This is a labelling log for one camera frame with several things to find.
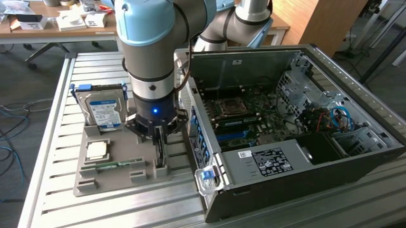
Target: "blue cable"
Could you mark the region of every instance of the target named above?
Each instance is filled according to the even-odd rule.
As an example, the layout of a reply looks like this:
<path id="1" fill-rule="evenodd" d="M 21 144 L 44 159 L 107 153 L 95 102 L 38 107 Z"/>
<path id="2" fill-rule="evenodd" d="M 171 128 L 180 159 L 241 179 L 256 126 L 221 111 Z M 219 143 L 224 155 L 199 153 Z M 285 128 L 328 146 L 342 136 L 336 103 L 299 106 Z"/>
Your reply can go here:
<path id="1" fill-rule="evenodd" d="M 21 130 L 20 130 L 16 134 L 13 134 L 12 136 L 9 136 L 8 138 L 0 139 L 0 141 L 4 141 L 4 140 L 8 140 L 8 139 L 16 137 L 16 136 L 26 129 L 29 120 L 28 120 L 28 118 L 26 118 L 25 116 L 12 115 L 12 114 L 4 112 L 2 110 L 0 110 L 0 113 L 2 113 L 4 115 L 6 115 L 6 116 L 9 116 L 9 117 L 22 118 L 22 119 L 25 120 L 25 126 L 21 128 Z"/>
<path id="2" fill-rule="evenodd" d="M 342 106 L 335 106 L 334 108 L 331 108 L 331 110 L 330 110 L 330 117 L 331 117 L 332 123 L 334 123 L 334 125 L 336 127 L 339 127 L 339 125 L 338 125 L 338 123 L 336 123 L 336 121 L 334 119 L 334 109 L 342 110 L 344 112 L 344 114 L 347 115 L 348 123 L 350 123 L 350 130 L 352 131 L 352 121 L 351 121 L 351 116 L 350 116 L 348 110 L 344 107 L 342 107 Z"/>
<path id="3" fill-rule="evenodd" d="M 17 153 L 9 147 L 0 146 L 0 149 L 5 149 L 5 150 L 10 151 L 13 153 L 14 159 L 17 160 L 18 167 L 20 167 L 20 172 L 21 172 L 21 186 L 20 186 L 18 190 L 21 190 L 22 186 L 24 186 L 24 172 L 22 172 L 20 157 L 18 157 Z"/>

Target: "circuit board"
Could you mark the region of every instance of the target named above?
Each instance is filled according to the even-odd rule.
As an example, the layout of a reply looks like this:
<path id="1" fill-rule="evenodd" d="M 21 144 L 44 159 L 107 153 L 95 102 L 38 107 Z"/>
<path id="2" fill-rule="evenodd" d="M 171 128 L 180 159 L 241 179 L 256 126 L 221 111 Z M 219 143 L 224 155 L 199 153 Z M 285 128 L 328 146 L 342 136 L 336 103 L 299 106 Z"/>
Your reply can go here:
<path id="1" fill-rule="evenodd" d="M 203 102 L 221 151 L 280 142 L 292 134 L 271 89 L 253 86 L 204 92 Z"/>

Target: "metal table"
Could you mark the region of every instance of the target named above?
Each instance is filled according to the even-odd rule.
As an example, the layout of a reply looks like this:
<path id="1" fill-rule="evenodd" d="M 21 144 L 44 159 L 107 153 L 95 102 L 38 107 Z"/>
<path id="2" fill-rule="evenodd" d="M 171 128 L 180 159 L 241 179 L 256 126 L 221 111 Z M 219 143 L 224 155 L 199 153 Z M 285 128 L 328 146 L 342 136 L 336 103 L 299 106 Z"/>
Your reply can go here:
<path id="1" fill-rule="evenodd" d="M 129 82 L 119 52 L 69 53 L 62 65 L 29 184 L 20 228 L 46 227 L 382 227 L 406 217 L 406 156 L 356 183 L 205 224 L 184 143 L 169 138 L 168 182 L 74 197 L 72 193 L 84 117 L 70 83 Z"/>

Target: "white box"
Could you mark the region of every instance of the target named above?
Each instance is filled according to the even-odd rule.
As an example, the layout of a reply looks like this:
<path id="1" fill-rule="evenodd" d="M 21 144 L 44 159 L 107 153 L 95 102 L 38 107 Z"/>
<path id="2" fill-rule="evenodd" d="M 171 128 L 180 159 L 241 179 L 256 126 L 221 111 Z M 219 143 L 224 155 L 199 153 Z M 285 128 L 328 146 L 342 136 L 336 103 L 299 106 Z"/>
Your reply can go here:
<path id="1" fill-rule="evenodd" d="M 84 21 L 78 15 L 58 16 L 56 18 L 56 23 L 60 31 L 69 31 L 69 30 L 87 28 L 87 25 L 84 24 Z"/>
<path id="2" fill-rule="evenodd" d="M 105 26 L 105 13 L 88 14 L 84 23 L 89 28 L 103 28 Z"/>
<path id="3" fill-rule="evenodd" d="M 42 16 L 38 22 L 20 22 L 22 30 L 41 30 L 46 26 L 46 17 Z"/>

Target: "floor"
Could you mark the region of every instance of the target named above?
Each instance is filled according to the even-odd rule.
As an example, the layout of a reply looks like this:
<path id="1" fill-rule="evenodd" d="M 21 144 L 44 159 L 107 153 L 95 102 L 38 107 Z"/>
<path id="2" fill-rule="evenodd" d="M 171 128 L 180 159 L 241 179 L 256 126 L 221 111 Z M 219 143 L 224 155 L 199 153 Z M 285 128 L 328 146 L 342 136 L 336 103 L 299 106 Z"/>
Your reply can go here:
<path id="1" fill-rule="evenodd" d="M 351 32 L 359 34 L 363 25 L 367 22 L 367 18 L 356 20 Z M 363 74 L 372 64 L 374 60 L 387 47 L 388 43 L 398 35 L 399 30 L 391 29 L 384 36 L 382 42 L 376 48 L 370 50 L 370 57 L 363 57 L 362 61 L 356 65 L 356 69 Z M 95 48 L 89 42 L 65 44 L 65 47 L 72 52 L 96 52 L 96 51 L 116 51 L 115 41 L 100 41 L 100 48 Z M 38 49 L 41 45 L 33 45 L 34 49 Z M 388 64 L 394 58 L 402 53 L 406 48 L 406 40 L 398 45 L 394 52 L 387 57 L 375 74 L 374 80 L 368 82 L 368 86 L 375 95 L 383 100 L 383 102 L 398 112 L 398 114 L 406 118 L 406 99 L 404 88 L 406 80 L 403 75 L 406 73 L 406 61 L 400 64 L 400 67 L 390 66 Z M 22 45 L 14 45 L 13 49 L 6 54 L 0 54 L 0 70 L 1 70 L 1 83 L 0 83 L 0 104 L 6 105 L 16 102 L 32 102 L 42 98 L 53 96 L 56 83 L 58 80 L 60 70 L 62 66 L 64 53 L 58 48 L 52 48 L 45 55 L 37 58 L 33 63 L 37 64 L 37 70 L 29 70 L 25 67 L 24 58 L 29 56 L 33 51 L 28 51 L 22 48 Z M 348 61 L 352 64 L 358 63 L 362 56 L 356 56 Z M 351 64 L 344 60 L 338 60 L 342 67 L 350 71 Z M 355 71 L 351 71 L 355 77 L 359 77 Z M 42 108 L 49 105 L 41 104 L 34 108 Z M 25 115 L 24 112 L 13 112 L 14 115 Z M 10 139 L 16 151 L 20 155 L 24 171 L 28 178 L 34 167 L 36 156 L 40 147 L 40 140 L 45 129 L 45 123 L 48 118 L 48 112 L 30 113 L 29 115 L 29 127 L 21 134 Z M 9 118 L 0 114 L 0 129 L 6 131 L 21 119 Z M 8 146 L 5 141 L 0 141 L 0 146 Z M 5 157 L 5 153 L 0 154 L 0 159 Z M 2 172 L 6 161 L 0 162 L 0 172 Z M 12 199 L 10 202 L 0 203 L 0 227 L 16 227 L 22 201 L 26 193 L 28 183 L 21 187 L 21 175 L 17 164 L 12 165 L 12 168 L 2 176 L 0 176 L 0 199 Z"/>

